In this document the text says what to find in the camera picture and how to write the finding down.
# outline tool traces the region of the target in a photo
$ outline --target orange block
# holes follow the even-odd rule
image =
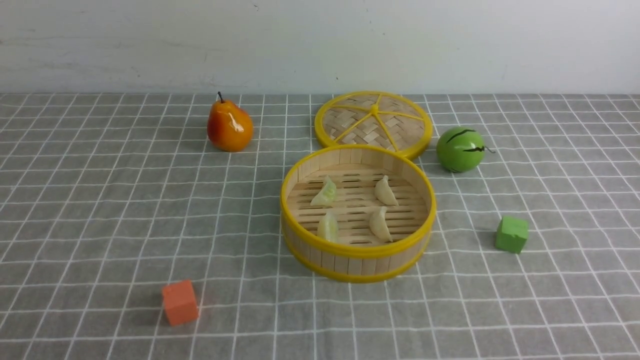
[[[198,318],[198,305],[190,280],[169,284],[162,289],[164,313],[171,326]]]

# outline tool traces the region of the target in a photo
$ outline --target steamed dumpling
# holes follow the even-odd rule
[[[332,243],[338,241],[338,220],[331,210],[320,219],[318,236]]]
[[[378,208],[378,210],[371,215],[371,218],[369,218],[369,229],[371,229],[373,235],[377,236],[380,240],[392,241],[391,233],[385,220],[386,213],[386,206]]]
[[[336,186],[329,175],[324,177],[324,186],[320,192],[311,200],[311,206],[329,206],[335,200]]]
[[[396,200],[396,196],[391,190],[391,186],[389,186],[389,176],[385,175],[382,177],[382,179],[376,183],[373,192],[384,205],[398,206],[398,200]]]

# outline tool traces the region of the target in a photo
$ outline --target bamboo steamer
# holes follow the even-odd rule
[[[363,144],[410,160],[429,146],[433,124],[411,100],[386,92],[353,92],[324,104],[316,115],[316,138],[323,147]]]
[[[331,209],[338,218],[336,243],[317,236],[329,208],[312,207],[329,175],[337,186]],[[384,206],[374,187],[384,175],[398,200],[387,206],[391,242],[369,229],[371,214]],[[436,216],[433,188],[423,171],[397,153],[371,145],[336,145],[303,158],[284,179],[280,194],[284,240],[311,270],[347,282],[376,282],[410,268],[426,249]]]

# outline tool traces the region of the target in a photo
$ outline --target toy fruit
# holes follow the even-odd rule
[[[456,126],[445,131],[438,139],[436,153],[440,164],[451,172],[465,172],[482,162],[484,150],[482,136],[468,127]]]
[[[237,152],[243,150],[253,137],[253,122],[249,114],[232,101],[220,99],[211,106],[207,135],[220,150]]]

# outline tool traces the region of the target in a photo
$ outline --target green block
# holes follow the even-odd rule
[[[495,236],[495,247],[519,254],[529,237],[529,223],[521,218],[503,216]]]

